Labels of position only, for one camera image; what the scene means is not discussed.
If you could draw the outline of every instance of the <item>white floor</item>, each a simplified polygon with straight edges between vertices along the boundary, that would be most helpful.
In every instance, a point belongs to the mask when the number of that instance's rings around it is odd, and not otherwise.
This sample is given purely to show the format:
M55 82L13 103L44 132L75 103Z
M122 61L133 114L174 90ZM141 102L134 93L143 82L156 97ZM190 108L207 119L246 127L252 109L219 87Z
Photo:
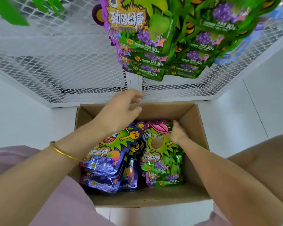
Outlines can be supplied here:
M199 101L210 150L222 157L283 134L283 50L273 62L237 80L214 101ZM74 129L76 108L48 109L0 81L0 147L42 149ZM100 208L118 226L193 225L207 220L212 201L153 208Z

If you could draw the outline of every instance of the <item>white wire mesh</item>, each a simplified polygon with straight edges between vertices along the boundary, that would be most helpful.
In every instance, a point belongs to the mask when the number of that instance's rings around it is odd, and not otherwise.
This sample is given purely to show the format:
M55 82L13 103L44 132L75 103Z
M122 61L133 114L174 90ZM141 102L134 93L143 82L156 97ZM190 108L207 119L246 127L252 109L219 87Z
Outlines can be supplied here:
M11 1L30 27L0 18L2 71L51 103L85 102L127 88L116 48L91 16L99 2L62 0L60 19L41 13L31 0Z
M225 87L257 57L283 35L283 19L270 20L262 36L253 41L238 60L224 65L213 64L197 79L164 76L162 82L143 78L142 91L145 99L213 96Z
M10 0L30 27L0 17L0 69L51 103L87 102L126 89L116 48L92 19L94 0L61 0L63 17L44 14L31 0ZM239 60L207 68L197 79L143 79L147 99L212 96L283 35L283 19L269 21L264 34Z

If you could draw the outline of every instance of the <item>gold bangle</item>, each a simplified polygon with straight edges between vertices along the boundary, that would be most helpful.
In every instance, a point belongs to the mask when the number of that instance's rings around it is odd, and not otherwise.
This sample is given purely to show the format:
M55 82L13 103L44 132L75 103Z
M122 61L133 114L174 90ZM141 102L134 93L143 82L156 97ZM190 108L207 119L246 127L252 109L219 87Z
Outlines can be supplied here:
M85 162L86 158L83 158L83 160L72 157L70 155L68 155L67 153L65 153L64 151L60 150L59 148L57 148L57 146L55 145L55 141L51 141L49 144L56 152L60 153L61 155L67 156L68 158L80 161L80 162Z

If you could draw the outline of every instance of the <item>cardboard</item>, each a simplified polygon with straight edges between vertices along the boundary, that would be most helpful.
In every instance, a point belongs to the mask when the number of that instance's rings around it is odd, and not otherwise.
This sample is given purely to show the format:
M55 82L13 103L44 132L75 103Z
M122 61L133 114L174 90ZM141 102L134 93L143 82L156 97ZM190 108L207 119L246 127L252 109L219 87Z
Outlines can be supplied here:
M104 104L83 104L77 110L75 128L91 121L104 107ZM197 105L194 102L142 103L142 112L136 121L177 120L185 128L189 137L200 146L208 148L203 124ZM116 194L90 194L96 207L149 207L196 202L210 199L192 163L185 155L182 164L184 185L174 187L138 188L135 192ZM79 180L79 167L69 174Z

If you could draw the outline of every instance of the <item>forearm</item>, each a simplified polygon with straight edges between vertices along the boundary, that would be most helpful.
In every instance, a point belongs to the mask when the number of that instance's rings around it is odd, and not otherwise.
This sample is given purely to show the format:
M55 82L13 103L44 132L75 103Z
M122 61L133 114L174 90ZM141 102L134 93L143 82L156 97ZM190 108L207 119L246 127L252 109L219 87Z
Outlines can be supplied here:
M83 159L107 135L92 121L57 141L56 145L69 155ZM78 161L48 147L2 174L0 225L28 225L77 164Z
M234 163L185 138L179 145L212 199L233 225L281 225L283 204Z

